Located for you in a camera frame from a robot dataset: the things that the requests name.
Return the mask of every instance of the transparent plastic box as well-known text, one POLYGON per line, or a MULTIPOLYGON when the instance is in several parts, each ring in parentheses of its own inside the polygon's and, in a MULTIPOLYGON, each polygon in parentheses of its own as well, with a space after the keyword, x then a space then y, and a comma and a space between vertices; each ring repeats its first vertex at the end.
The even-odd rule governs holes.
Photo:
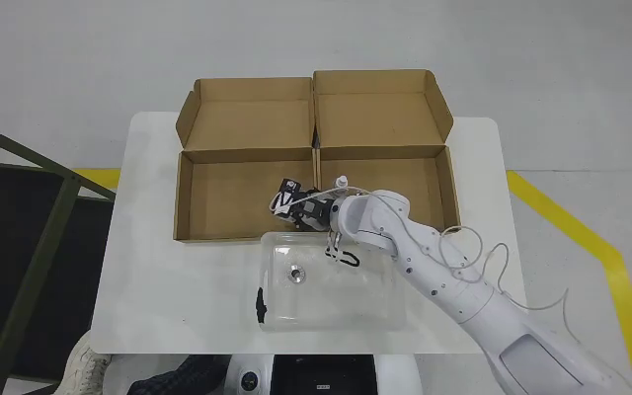
POLYGON ((265 331, 398 330, 406 323, 403 279, 389 256, 341 244, 351 267, 325 256, 325 233, 266 233, 260 294, 265 331))

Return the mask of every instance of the table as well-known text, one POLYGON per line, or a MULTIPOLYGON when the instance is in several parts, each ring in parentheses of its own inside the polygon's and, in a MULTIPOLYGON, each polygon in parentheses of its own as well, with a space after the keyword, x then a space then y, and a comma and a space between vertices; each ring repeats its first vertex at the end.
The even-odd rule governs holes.
MULTIPOLYGON (((406 284, 408 324, 400 331, 265 333, 254 304, 258 242, 174 241, 177 113, 131 120, 92 326, 102 354, 474 354, 476 344, 406 284)), ((455 118, 450 147, 461 222, 476 228, 486 250, 504 241, 511 263, 504 288, 524 303, 514 219, 497 125, 455 118)), ((453 236, 476 252, 466 232, 453 236)), ((495 280, 504 257, 489 264, 495 280)))

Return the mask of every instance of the open cardboard box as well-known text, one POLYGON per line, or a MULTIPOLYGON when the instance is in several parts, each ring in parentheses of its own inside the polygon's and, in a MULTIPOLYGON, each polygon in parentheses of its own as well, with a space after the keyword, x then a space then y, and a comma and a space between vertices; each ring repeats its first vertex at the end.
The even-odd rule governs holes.
POLYGON ((427 70, 317 71, 313 86, 311 78, 197 80, 176 123, 174 239, 294 230, 269 211, 283 178, 323 190, 340 175, 404 195, 414 221, 458 225, 444 144, 452 122, 427 70))
POLYGON ((318 187, 397 192, 413 221, 458 225, 449 150, 452 115, 428 70, 316 71, 318 187))
POLYGON ((176 123, 174 239, 292 230, 268 206, 283 178, 315 185, 313 108, 311 78, 197 80, 176 123))

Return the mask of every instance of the white robotic arm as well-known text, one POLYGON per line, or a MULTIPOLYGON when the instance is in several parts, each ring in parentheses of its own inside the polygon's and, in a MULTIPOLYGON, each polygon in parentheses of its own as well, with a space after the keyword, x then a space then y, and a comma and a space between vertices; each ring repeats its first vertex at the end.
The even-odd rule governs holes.
POLYGON ((442 257, 439 232, 408 219, 409 211, 408 200, 389 191, 339 197, 331 210, 332 230, 391 255, 400 274, 481 347, 506 393, 608 393, 608 376, 578 345, 542 329, 493 286, 477 280, 480 274, 447 242, 441 244, 442 257))

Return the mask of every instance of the yellow floor line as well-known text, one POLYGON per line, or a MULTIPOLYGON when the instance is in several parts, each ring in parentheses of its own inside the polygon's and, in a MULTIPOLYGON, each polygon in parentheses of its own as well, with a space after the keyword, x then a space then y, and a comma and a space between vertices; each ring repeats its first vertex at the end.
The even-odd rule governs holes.
POLYGON ((119 185, 120 169, 72 169, 90 181, 115 189, 119 185))
POLYGON ((632 364, 632 285, 621 254, 518 173, 507 171, 507 181, 514 195, 601 261, 632 364))

